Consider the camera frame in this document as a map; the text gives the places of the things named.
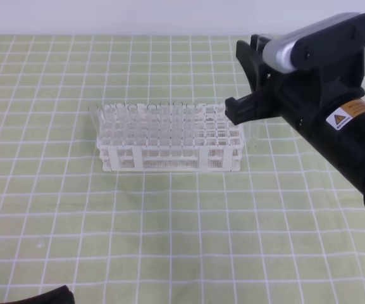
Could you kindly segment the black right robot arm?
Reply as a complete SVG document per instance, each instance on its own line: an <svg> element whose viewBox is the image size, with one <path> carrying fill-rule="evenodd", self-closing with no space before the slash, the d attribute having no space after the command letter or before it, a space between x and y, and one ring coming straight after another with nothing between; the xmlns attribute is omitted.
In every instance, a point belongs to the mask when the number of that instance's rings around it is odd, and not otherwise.
<svg viewBox="0 0 365 304"><path fill-rule="evenodd" d="M228 98L239 125L282 117L363 196L365 206L365 13L339 13L276 39L239 40L251 87Z"/></svg>

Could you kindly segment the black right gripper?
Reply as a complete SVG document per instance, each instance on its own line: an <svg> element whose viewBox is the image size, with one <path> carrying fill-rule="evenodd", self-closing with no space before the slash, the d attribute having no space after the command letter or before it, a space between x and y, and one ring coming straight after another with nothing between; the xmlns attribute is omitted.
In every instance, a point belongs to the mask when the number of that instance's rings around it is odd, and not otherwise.
<svg viewBox="0 0 365 304"><path fill-rule="evenodd" d="M283 74L263 59L265 34L238 40L235 56L252 93L225 100L225 115L234 124L282 117L310 143L334 143L340 130L327 120L342 103L364 91L365 14L316 34L302 47L300 70Z"/></svg>

